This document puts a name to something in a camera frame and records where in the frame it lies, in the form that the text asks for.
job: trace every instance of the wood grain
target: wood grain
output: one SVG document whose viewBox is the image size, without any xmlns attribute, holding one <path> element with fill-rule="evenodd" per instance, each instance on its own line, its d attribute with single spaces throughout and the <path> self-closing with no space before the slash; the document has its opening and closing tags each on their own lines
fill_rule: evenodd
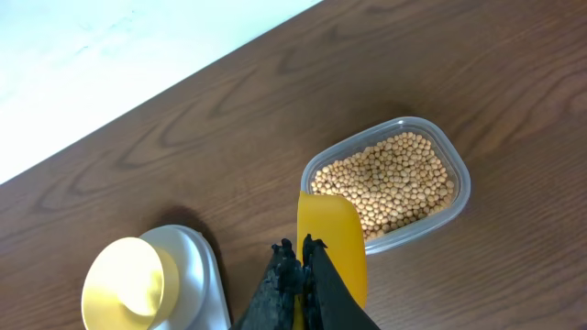
<svg viewBox="0 0 587 330">
<path fill-rule="evenodd" d="M 169 222 L 206 232 L 240 316 L 270 244 L 294 238 L 305 164 L 410 115 L 445 130 L 473 193 L 368 258 L 373 320 L 585 329 L 586 7 L 338 0 L 295 17 L 0 187 L 0 328 L 83 328 L 97 253 Z"/>
</svg>

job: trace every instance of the plastic container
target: plastic container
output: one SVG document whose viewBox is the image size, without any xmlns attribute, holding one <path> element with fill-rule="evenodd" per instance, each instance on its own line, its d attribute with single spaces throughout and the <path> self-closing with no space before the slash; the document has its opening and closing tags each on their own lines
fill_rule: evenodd
<svg viewBox="0 0 587 330">
<path fill-rule="evenodd" d="M 405 242 L 429 233 L 454 219 L 465 207 L 471 195 L 471 177 L 465 163 L 444 132 L 438 126 L 423 118 L 395 118 L 366 129 L 322 151 L 310 160 L 302 175 L 302 191 L 314 193 L 311 182 L 318 170 L 333 163 L 335 160 L 343 160 L 357 152 L 363 151 L 367 147 L 375 146 L 377 142 L 403 132 L 420 134 L 432 142 L 432 149 L 436 156 L 447 169 L 449 178 L 455 182 L 453 201 L 448 208 L 439 213 L 432 214 L 410 225 L 395 229 L 384 236 L 367 241 L 365 243 L 365 251 L 368 255 L 395 248 Z"/>
</svg>

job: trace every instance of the yellow lid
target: yellow lid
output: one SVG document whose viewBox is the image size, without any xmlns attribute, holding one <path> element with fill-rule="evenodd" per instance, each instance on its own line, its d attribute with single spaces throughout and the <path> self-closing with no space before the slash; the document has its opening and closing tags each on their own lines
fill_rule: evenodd
<svg viewBox="0 0 587 330">
<path fill-rule="evenodd" d="M 169 316 L 178 293 L 177 267 L 167 252 L 121 238 L 98 255 L 85 278 L 83 323 L 88 330 L 147 330 Z"/>
</svg>

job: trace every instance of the yellow scoop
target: yellow scoop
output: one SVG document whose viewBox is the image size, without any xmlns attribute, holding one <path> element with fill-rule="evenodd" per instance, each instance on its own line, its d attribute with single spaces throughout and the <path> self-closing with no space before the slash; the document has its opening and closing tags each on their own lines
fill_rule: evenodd
<svg viewBox="0 0 587 330">
<path fill-rule="evenodd" d="M 367 302 L 367 260 L 357 210 L 340 196 L 311 195 L 300 192 L 297 206 L 297 253 L 302 259 L 304 238 L 311 234 L 327 245 L 326 252 L 357 304 Z M 293 329 L 304 329 L 304 318 L 296 301 Z"/>
</svg>

